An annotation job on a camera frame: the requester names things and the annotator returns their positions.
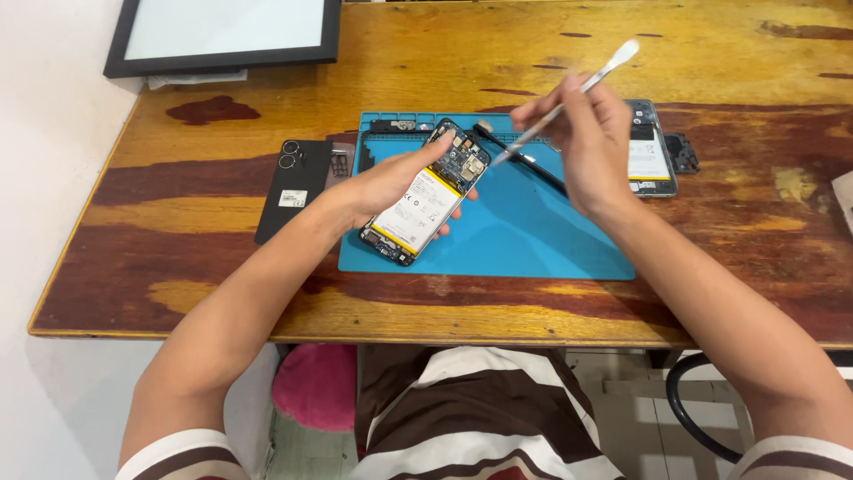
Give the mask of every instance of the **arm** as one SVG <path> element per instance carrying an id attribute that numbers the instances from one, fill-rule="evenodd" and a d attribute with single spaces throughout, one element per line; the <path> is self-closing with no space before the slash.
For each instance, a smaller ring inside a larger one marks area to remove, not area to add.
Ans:
<path id="1" fill-rule="evenodd" d="M 119 467 L 172 433 L 224 431 L 225 394 L 258 355 L 299 286 L 343 233 L 399 200 L 451 139 L 445 134 L 323 192 L 187 313 L 136 383 Z M 476 195 L 472 190 L 468 197 Z M 451 218 L 459 216 L 457 209 Z M 439 233 L 449 230 L 442 225 Z"/>
<path id="2" fill-rule="evenodd" d="M 853 393 L 821 347 L 631 193 L 631 112 L 606 86 L 584 95 L 578 81 L 570 76 L 512 113 L 526 127 L 565 104 L 548 134 L 563 147 L 572 204 L 628 256 L 738 390 L 758 440 L 810 436 L 853 448 Z"/>

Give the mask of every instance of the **pink cushion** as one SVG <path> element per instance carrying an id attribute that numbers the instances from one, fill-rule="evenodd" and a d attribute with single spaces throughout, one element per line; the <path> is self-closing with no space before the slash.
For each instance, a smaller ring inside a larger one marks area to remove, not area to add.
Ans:
<path id="1" fill-rule="evenodd" d="M 272 402 L 303 426 L 352 430 L 356 363 L 355 345 L 299 345 L 284 358 L 272 381 Z"/>

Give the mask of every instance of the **forearm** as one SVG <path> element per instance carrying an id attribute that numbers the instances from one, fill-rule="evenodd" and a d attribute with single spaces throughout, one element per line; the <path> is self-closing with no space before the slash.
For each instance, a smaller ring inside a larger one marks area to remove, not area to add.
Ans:
<path id="1" fill-rule="evenodd" d="M 336 205 L 318 197 L 184 317 L 146 375 L 168 375 L 189 393 L 227 391 L 346 231 L 345 221 Z"/>
<path id="2" fill-rule="evenodd" d="M 597 221 L 740 392 L 757 435 L 778 433 L 762 409 L 799 405 L 804 422 L 818 425 L 802 407 L 853 407 L 832 362 L 796 322 L 640 202 L 629 210 Z"/>

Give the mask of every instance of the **wooden table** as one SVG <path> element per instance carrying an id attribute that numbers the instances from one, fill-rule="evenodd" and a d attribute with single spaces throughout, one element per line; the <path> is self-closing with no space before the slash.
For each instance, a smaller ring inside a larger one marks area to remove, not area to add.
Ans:
<path id="1" fill-rule="evenodd" d="M 656 102 L 702 166 L 647 203 L 823 346 L 853 348 L 853 239 L 830 186 L 853 170 L 846 0 L 345 3 L 337 64 L 140 95 L 29 331 L 165 337 L 256 249 L 282 140 L 355 143 L 363 110 L 506 112 L 635 35 L 611 85 Z M 337 258 L 273 340 L 693 344 L 639 278 L 362 274 Z"/>

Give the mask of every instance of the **disassembled smartphone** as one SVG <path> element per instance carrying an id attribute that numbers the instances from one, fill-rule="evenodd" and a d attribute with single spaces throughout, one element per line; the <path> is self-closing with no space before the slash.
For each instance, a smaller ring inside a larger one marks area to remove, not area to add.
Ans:
<path id="1" fill-rule="evenodd" d="M 628 151 L 628 180 L 637 196 L 674 196 L 676 173 L 666 148 L 658 113 L 648 100 L 625 100 L 633 112 Z"/>
<path id="2" fill-rule="evenodd" d="M 441 119 L 424 144 L 448 130 L 456 130 L 456 136 L 441 158 L 418 173 L 403 198 L 358 232 L 363 242 L 402 266 L 415 261 L 491 163 L 491 155 L 450 119 Z"/>

